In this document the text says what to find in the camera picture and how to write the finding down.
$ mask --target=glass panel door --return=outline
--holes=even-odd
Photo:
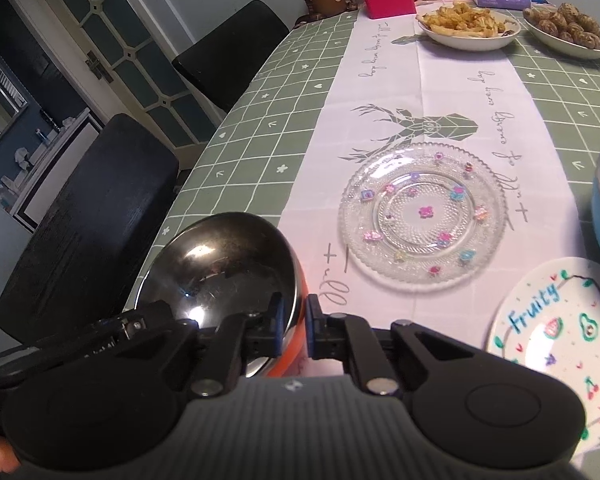
[[[174,148],[212,137],[215,127],[127,0],[47,1],[137,120]]]

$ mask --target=glass plate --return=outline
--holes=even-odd
[[[426,142],[366,162],[344,190],[339,225],[364,266],[408,288],[433,290],[488,263],[506,215],[502,186],[483,161]]]

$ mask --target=white ceramic plate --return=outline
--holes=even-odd
[[[600,265],[552,260],[528,273],[500,305],[487,351],[569,385],[587,427],[576,448],[600,444]]]
[[[585,46],[579,46],[574,43],[569,43],[569,41],[561,40],[560,38],[556,38],[551,34],[547,34],[543,32],[539,28],[535,27],[531,23],[529,23],[526,19],[526,26],[529,28],[529,31],[536,37],[538,40],[542,41],[546,46],[557,50],[561,54],[565,56],[576,57],[578,59],[599,59],[600,58],[600,50],[595,50],[592,48],[587,48]]]
[[[504,22],[507,30],[511,30],[512,34],[509,34],[508,36],[495,36],[494,38],[461,38],[459,36],[444,36],[443,34],[437,34],[432,30],[429,30],[422,23],[416,22],[427,36],[440,44],[458,50],[467,50],[469,52],[486,52],[488,50],[498,50],[499,48],[508,45],[520,33],[520,30],[522,30],[520,23],[510,16],[495,12],[494,10],[491,11],[491,15],[497,22]]]

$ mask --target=black chair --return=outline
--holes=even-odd
[[[52,203],[0,297],[24,344],[122,311],[173,202],[178,161],[131,117],[113,117]]]
[[[253,0],[176,57],[173,66],[229,113],[288,33],[273,10]]]

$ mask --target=white bowl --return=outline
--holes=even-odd
[[[543,32],[532,23],[529,23],[526,18],[525,22],[526,26],[529,28],[529,31],[536,38],[538,38],[538,40],[542,41],[542,43],[544,43],[549,48],[557,50],[565,56],[576,57],[578,59],[600,59],[600,50],[595,50],[593,48],[587,48],[586,46],[579,46],[574,43],[569,43],[569,41],[561,40],[560,38],[556,38],[551,34]]]
[[[458,50],[468,50],[469,52],[486,52],[488,50],[498,50],[503,46],[507,46],[520,33],[520,30],[522,30],[520,23],[510,16],[494,12],[493,10],[491,11],[491,15],[497,22],[504,22],[507,30],[511,30],[512,34],[509,34],[508,36],[494,36],[493,38],[462,38],[461,36],[445,36],[444,34],[437,34],[432,30],[429,30],[423,23],[418,22],[418,24],[427,36],[440,44]]]

